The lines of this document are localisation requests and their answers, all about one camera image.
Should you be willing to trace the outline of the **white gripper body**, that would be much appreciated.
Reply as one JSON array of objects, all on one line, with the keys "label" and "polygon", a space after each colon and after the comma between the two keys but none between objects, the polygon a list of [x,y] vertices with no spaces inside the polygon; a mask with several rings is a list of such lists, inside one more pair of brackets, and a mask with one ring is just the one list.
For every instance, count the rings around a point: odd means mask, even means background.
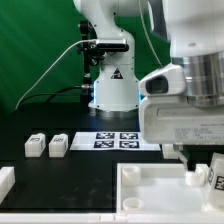
[{"label": "white gripper body", "polygon": [[224,145],[224,106],[192,107],[184,97],[144,97],[143,138],[152,144]]}]

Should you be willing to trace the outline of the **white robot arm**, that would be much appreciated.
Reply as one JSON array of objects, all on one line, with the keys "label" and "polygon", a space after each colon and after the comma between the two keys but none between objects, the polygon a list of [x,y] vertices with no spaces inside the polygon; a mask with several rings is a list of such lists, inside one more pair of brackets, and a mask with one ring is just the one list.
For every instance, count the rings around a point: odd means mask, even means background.
[{"label": "white robot arm", "polygon": [[[103,116],[137,111],[151,144],[183,148],[224,146],[224,0],[73,0],[96,31],[102,51],[90,110]],[[152,32],[170,42],[171,62],[142,80],[134,67],[134,39],[114,22],[141,8]]]}]

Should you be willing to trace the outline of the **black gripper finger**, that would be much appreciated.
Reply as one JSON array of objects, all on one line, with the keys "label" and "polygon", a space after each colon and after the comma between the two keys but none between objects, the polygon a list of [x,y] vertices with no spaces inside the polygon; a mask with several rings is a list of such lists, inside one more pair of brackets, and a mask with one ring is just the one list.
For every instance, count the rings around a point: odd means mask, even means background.
[{"label": "black gripper finger", "polygon": [[183,163],[184,169],[189,172],[195,171],[195,164],[190,160],[190,154],[188,151],[183,150],[178,153],[180,161]]}]

